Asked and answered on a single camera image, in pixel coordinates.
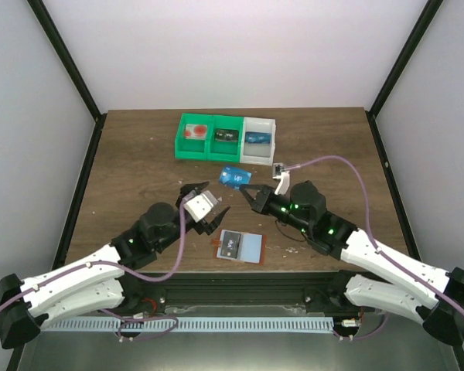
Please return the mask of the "blue credit card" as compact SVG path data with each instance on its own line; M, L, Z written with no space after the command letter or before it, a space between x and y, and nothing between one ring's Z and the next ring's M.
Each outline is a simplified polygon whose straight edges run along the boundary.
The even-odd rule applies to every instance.
M247 185L250 180L250 172L241 168L226 165L220 172L218 182L223 186L238 190L241 185Z
M264 132L247 131L244 136L244 142L252 145L269 145L271 144L271 134Z

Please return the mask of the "black vip credit card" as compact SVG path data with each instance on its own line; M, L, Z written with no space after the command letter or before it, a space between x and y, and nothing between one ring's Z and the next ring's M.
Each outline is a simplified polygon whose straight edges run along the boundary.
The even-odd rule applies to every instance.
M240 252L241 237L241 233L223 230L220 235L220 248L217 256L237 259Z

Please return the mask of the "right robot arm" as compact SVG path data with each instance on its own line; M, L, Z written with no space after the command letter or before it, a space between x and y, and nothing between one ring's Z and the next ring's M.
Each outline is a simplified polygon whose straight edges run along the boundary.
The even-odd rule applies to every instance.
M433 267L376 240L344 218L331 213L326 198L310 182L279 195L269 185L241 185L251 209L301 231L318 253L376 274L339 279L328 292L330 306L373 307L417 322L434 339L451 346L464 343L464 270Z

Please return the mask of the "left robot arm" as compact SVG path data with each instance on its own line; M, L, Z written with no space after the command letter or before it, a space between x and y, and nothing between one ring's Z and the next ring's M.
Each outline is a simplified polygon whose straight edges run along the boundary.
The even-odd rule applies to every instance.
M174 205L151 205L132 226L92 254L35 277L0 280L0 343L14 349L64 319L90 311L136 311L139 281L162 282L177 271L186 234L210 235L228 208L207 182L184 185Z

